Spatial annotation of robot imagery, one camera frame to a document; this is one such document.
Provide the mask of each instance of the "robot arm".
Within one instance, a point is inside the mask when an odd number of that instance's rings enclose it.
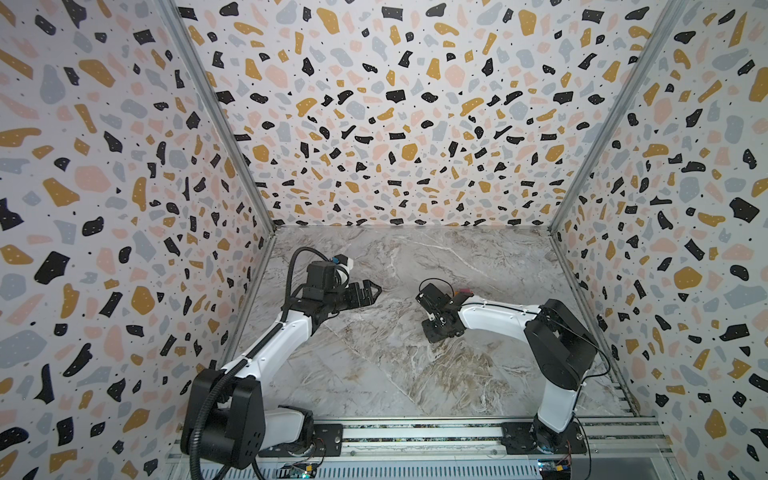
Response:
[[[547,381],[531,436],[540,450],[557,449],[573,420],[581,382],[598,352],[594,337],[573,313],[557,300],[526,306],[493,302],[468,292],[451,298],[431,283],[416,301],[429,315],[422,328],[431,343],[461,336],[466,329],[483,329],[530,346]]]

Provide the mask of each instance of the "pink speckle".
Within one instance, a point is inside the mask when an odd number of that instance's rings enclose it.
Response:
[[[660,238],[650,245],[651,252],[674,253],[677,252],[677,245],[668,238]]]
[[[125,353],[123,352],[123,337],[119,326],[113,325],[109,328],[107,338],[104,339],[104,353],[116,362],[123,361]]]
[[[662,98],[654,105],[654,121],[661,125],[672,113],[672,102],[669,98]]]
[[[266,68],[264,74],[267,78],[270,79],[272,83],[275,84],[275,86],[280,88],[288,88],[288,75],[286,75],[286,72],[280,68],[274,65],[270,65]]]
[[[208,20],[208,26],[216,28],[216,15],[214,15],[211,10],[206,10],[203,16]]]
[[[723,252],[723,260],[752,260],[752,255],[754,254],[754,250],[741,243],[737,243]]]
[[[253,17],[256,19],[257,22],[259,22],[260,25],[263,26],[269,26],[269,22],[266,21],[266,18],[264,18],[263,15],[261,15],[261,12],[259,12],[259,9],[256,8],[256,6],[252,3],[250,4],[250,9],[253,12]]]
[[[466,27],[469,22],[467,22],[467,15],[464,13],[464,8],[459,5],[458,6],[458,12],[456,13],[456,21],[459,25],[462,27]]]
[[[114,275],[114,260],[112,259],[112,250],[109,248],[101,248],[96,257],[96,266],[98,266],[103,272],[109,275]]]
[[[101,168],[91,165],[90,167],[78,167],[74,171],[74,182],[82,190],[98,192],[100,194],[109,190],[112,186],[109,179]]]
[[[99,403],[91,410],[91,416],[96,417],[97,419],[101,418],[101,415],[104,414],[104,406],[106,405],[106,402]]]
[[[764,134],[768,131],[768,120],[759,118],[753,125],[752,131],[756,134]]]
[[[445,79],[453,88],[460,88],[464,84],[466,73],[457,64],[453,64],[445,70]]]
[[[40,303],[40,300],[42,300],[43,296],[43,293],[30,296],[26,301],[24,301],[24,303],[19,306],[19,308],[17,308],[11,314],[10,317],[5,319],[5,321],[14,325],[21,325],[27,319],[29,314],[32,313],[32,310],[35,309],[38,303]]]
[[[72,119],[72,114],[69,113],[69,108],[67,108],[66,105],[62,105],[56,109],[56,118],[60,121],[70,121]]]
[[[13,113],[17,114],[21,118],[39,118],[37,110],[20,104],[16,100],[6,97],[3,94],[0,94],[0,101],[2,101],[6,107],[10,108]]]
[[[60,361],[62,361],[67,356],[67,354],[69,354],[72,351],[73,348],[74,348],[74,343],[70,343],[69,345],[67,345],[63,349],[61,349],[58,352],[56,352],[53,355],[53,357],[60,362]]]
[[[100,326],[84,326],[83,327],[83,333],[86,337],[89,339],[97,339],[101,336],[101,332],[103,329]]]
[[[352,23],[352,16],[349,14],[349,12],[344,14],[344,16],[341,18],[341,21],[344,25],[346,25],[346,29],[349,30],[349,33],[353,33],[355,31],[355,24]]]

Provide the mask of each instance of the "wire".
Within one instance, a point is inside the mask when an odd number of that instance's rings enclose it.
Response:
[[[584,426],[581,424],[581,420],[579,420],[576,415],[574,415],[574,419],[576,419],[578,428],[581,429],[581,434],[584,436],[584,442],[587,444],[587,453],[589,454],[589,470],[587,471],[587,476],[582,480],[588,480],[589,476],[592,475],[592,451],[589,449],[589,439],[587,438],[587,433],[584,431]]]
[[[190,476],[192,480],[204,480],[203,472],[200,471],[200,441],[203,438],[203,430],[205,430],[205,424],[208,421],[210,411],[216,405],[216,401],[219,398],[224,387],[234,378],[234,376],[245,366],[248,362],[245,359],[240,360],[234,367],[232,367],[216,385],[208,392],[208,396],[205,397],[203,405],[200,406],[200,411],[197,413],[194,426],[192,427],[192,433],[190,434]],[[216,478],[222,478],[220,475],[223,472],[226,474],[223,467]]]
[[[448,287],[450,287],[450,289],[451,289],[451,297],[453,297],[453,295],[455,294],[456,290],[453,289],[453,285],[448,283],[447,280],[443,280],[442,278],[437,278],[436,276],[434,276],[432,278],[428,278],[428,279],[422,280],[422,282],[419,284],[419,293],[422,292],[422,285],[424,285],[424,282],[429,282],[430,280],[438,280],[440,282],[443,282],[445,285],[448,285]]]

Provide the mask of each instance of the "black cable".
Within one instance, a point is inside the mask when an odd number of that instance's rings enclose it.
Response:
[[[200,471],[200,440],[203,438],[203,430],[208,421],[210,411],[216,405],[216,401],[218,400],[221,391],[224,390],[224,387],[227,386],[232,378],[234,378],[234,376],[247,364],[248,362],[245,359],[242,359],[224,374],[224,376],[221,377],[221,380],[219,380],[210,392],[208,392],[208,396],[205,397],[203,405],[200,407],[200,412],[197,413],[197,418],[195,419],[192,433],[190,434],[189,445],[190,476],[192,477],[192,480],[205,480],[203,478],[203,472]],[[223,467],[219,471],[217,478],[221,478],[219,475],[225,468],[228,470],[227,467]]]
[[[581,429],[581,434],[584,436],[584,442],[587,444],[587,453],[589,454],[589,470],[587,471],[587,476],[582,480],[588,480],[589,476],[592,475],[592,451],[589,449],[589,439],[587,438],[587,433],[584,431],[584,426],[581,424],[581,420],[579,420],[576,415],[574,415],[574,419],[576,419],[578,428]]]
[[[288,310],[290,310],[290,297],[291,297],[291,283],[293,282],[293,267],[296,265],[296,258],[299,256],[299,253],[302,252],[312,252],[318,257],[322,258],[326,262],[328,262],[328,257],[323,255],[322,253],[318,252],[317,250],[313,249],[312,247],[299,247],[296,249],[295,252],[293,252],[293,255],[290,257],[290,262],[288,262],[288,276],[286,278],[286,298],[285,303],[283,304],[283,315],[280,317],[280,322],[285,323],[288,319]]]
[[[259,480],[266,480],[266,478],[264,478],[264,475],[262,475],[262,473],[261,473],[261,469],[259,468],[259,464],[256,463],[256,458],[255,457],[253,458],[253,461],[250,463],[250,466],[253,468],[253,473],[256,474],[256,478],[258,478]]]
[[[422,292],[422,285],[424,285],[424,282],[429,282],[430,280],[438,280],[440,282],[443,282],[445,285],[448,285],[448,287],[451,289],[451,298],[455,295],[456,290],[453,289],[453,285],[448,283],[447,280],[443,280],[442,278],[437,278],[436,276],[422,280],[422,282],[419,284],[419,293]]]

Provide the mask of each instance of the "black speckle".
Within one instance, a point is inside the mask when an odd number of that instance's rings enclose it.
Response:
[[[382,7],[382,16],[402,21],[402,8]]]
[[[600,12],[598,10],[587,10],[585,9],[581,13],[581,20],[585,20],[587,22],[594,22],[594,23],[600,23],[600,20],[603,18],[603,14],[605,12]]]
[[[237,11],[237,2],[227,4],[219,10],[219,15],[222,17],[237,17],[240,13]]]
[[[61,0],[61,2],[64,4],[64,8],[67,9],[69,18],[71,18],[74,26],[80,28],[80,22],[88,17],[88,14],[85,11],[85,7],[81,7],[75,3],[74,0]]]
[[[42,31],[44,31],[49,35],[55,35],[56,33],[56,27],[53,26],[51,22],[41,17],[40,15],[35,15],[35,25],[40,27]]]
[[[151,43],[154,41],[152,32],[149,30],[142,30],[142,31],[135,32],[134,38],[136,38],[136,41],[139,42],[139,45],[144,45],[145,43]]]
[[[109,147],[109,151],[117,151],[117,152],[123,151],[123,143],[108,131],[104,131],[104,139],[107,141],[107,146]]]

